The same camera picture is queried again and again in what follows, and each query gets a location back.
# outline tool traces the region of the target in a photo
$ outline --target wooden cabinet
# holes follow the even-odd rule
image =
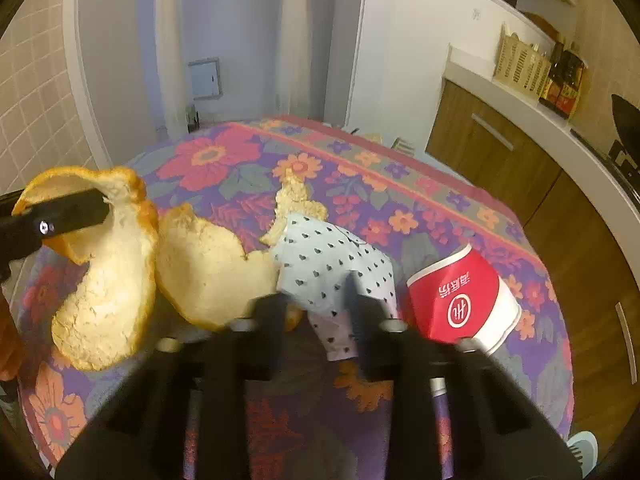
[[[640,349],[640,292],[625,257],[591,202],[562,172],[525,226],[562,307],[574,364],[572,433],[595,434],[601,455],[640,400],[632,384],[620,302]]]
[[[504,202],[526,224],[560,167],[522,130],[447,82],[427,152]]]

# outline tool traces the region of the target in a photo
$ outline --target crumpled paper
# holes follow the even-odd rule
[[[347,229],[290,214],[282,238],[271,251],[280,264],[277,289],[308,311],[329,361],[357,355],[342,290],[352,270],[359,293],[380,300],[390,317],[398,317],[389,257]]]

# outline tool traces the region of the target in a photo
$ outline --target red paper cup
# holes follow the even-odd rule
[[[473,337],[494,352],[520,320],[520,306],[495,269],[467,245],[407,281],[416,325],[436,341]]]

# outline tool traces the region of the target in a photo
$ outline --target floral tablecloth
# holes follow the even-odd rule
[[[198,215],[235,231],[247,251],[261,248],[258,238],[273,221],[280,179],[291,168],[313,200],[328,207],[329,222],[391,257],[398,293],[407,276],[470,242],[523,308],[494,357],[567,436],[573,376],[556,296],[514,215],[483,190],[365,139],[293,118],[216,126],[162,143],[130,166],[145,179],[160,212],[190,202]],[[20,309],[29,349],[20,372],[22,409],[50,469],[140,359],[82,373],[52,345],[50,318],[84,270],[41,250]],[[382,479],[392,385],[365,382],[354,361],[328,362],[306,323],[286,336],[285,346],[285,365],[275,380],[248,387],[254,480],[309,478],[311,471],[314,478]],[[436,406],[450,476],[446,398],[437,397]],[[193,446],[191,438],[188,477]]]

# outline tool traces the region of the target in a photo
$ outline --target purple flower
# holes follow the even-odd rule
[[[511,222],[507,222],[507,227],[505,231],[511,238],[516,240],[518,243],[522,243],[522,240],[524,238],[524,233],[522,232],[522,229],[519,227],[519,225],[513,224]]]
[[[285,126],[284,128],[281,128],[280,131],[286,136],[292,136],[295,134],[301,134],[302,128],[300,126]]]
[[[469,200],[467,200],[464,196],[458,193],[454,193],[453,191],[450,191],[447,195],[447,202],[453,204],[455,208],[461,213],[471,205],[471,202],[469,202]]]
[[[406,177],[409,174],[407,168],[405,168],[402,164],[398,164],[397,162],[392,162],[386,168],[386,171],[391,173],[396,180],[400,180],[403,177]]]
[[[340,155],[342,152],[348,152],[351,150],[351,145],[348,142],[344,142],[343,140],[334,140],[331,144],[327,146],[334,152],[336,155]]]

